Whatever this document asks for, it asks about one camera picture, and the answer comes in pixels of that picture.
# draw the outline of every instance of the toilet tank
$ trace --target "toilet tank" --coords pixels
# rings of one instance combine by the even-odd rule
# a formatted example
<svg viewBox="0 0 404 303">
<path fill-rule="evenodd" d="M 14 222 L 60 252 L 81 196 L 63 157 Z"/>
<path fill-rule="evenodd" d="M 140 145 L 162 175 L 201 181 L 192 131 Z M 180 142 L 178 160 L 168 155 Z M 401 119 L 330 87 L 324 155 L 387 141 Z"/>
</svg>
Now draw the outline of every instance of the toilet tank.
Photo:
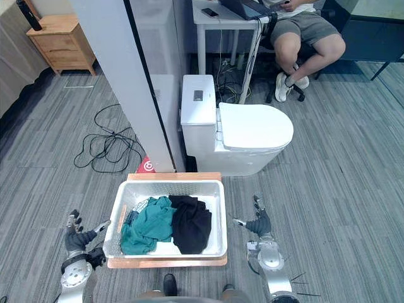
<svg viewBox="0 0 404 303">
<path fill-rule="evenodd" d="M 189 156 L 215 151 L 216 96 L 210 74 L 186 74 L 182 82 L 181 126 Z"/>
</svg>

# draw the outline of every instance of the white plastic basket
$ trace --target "white plastic basket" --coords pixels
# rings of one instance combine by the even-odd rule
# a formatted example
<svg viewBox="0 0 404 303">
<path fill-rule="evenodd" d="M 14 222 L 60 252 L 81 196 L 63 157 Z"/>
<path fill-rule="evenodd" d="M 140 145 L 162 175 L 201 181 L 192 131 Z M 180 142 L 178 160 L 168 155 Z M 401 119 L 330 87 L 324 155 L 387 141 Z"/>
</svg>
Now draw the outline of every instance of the white plastic basket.
<svg viewBox="0 0 404 303">
<path fill-rule="evenodd" d="M 212 214 L 211 232 L 207 247 L 201 254 L 181 254 L 178 247 L 171 243 L 157 242 L 153 252 L 144 255 L 125 255 L 121 251 L 121 226 L 129 212 L 149 197 L 158 198 L 168 195 L 198 197 L 206 203 Z M 103 250 L 107 258 L 126 259 L 193 259 L 219 258 L 227 252 L 227 226 L 225 195 L 220 181 L 126 181 L 118 189 L 111 213 L 111 224 L 105 235 Z"/>
</svg>

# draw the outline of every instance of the knee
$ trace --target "knee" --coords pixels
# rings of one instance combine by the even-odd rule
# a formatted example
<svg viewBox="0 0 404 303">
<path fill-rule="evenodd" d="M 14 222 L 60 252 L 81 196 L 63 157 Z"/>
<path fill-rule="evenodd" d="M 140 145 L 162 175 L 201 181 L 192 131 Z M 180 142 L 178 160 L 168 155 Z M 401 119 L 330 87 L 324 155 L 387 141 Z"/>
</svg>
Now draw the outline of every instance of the knee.
<svg viewBox="0 0 404 303">
<path fill-rule="evenodd" d="M 295 47 L 284 45 L 276 50 L 276 60 L 280 64 L 293 65 L 297 60 L 298 50 Z"/>
<path fill-rule="evenodd" d="M 328 50 L 328 52 L 325 54 L 326 57 L 330 59 L 330 61 L 335 62 L 339 58 L 342 57 L 343 53 L 345 52 L 346 45 L 344 40 L 341 38 L 338 41 L 336 41 Z"/>
</svg>

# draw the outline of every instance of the sock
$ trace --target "sock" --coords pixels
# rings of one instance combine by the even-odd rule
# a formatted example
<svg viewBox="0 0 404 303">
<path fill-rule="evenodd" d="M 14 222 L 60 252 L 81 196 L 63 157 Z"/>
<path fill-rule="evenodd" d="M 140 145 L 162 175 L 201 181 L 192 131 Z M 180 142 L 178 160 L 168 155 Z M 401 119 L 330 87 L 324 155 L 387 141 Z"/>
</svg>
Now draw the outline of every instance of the sock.
<svg viewBox="0 0 404 303">
<path fill-rule="evenodd" d="M 293 84 L 295 84 L 296 81 L 292 79 L 291 76 L 287 76 L 287 78 L 285 79 L 285 84 L 287 87 L 292 87 Z"/>
</svg>

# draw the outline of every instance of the toilet seat lid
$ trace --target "toilet seat lid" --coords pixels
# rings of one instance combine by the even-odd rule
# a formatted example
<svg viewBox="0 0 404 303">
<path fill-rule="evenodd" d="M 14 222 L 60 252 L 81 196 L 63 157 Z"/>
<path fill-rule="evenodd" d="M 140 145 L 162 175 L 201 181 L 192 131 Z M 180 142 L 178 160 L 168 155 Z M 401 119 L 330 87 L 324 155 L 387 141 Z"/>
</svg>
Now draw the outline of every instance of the toilet seat lid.
<svg viewBox="0 0 404 303">
<path fill-rule="evenodd" d="M 219 109 L 223 143 L 230 150 L 270 150 L 292 140 L 292 121 L 272 106 L 220 103 Z"/>
</svg>

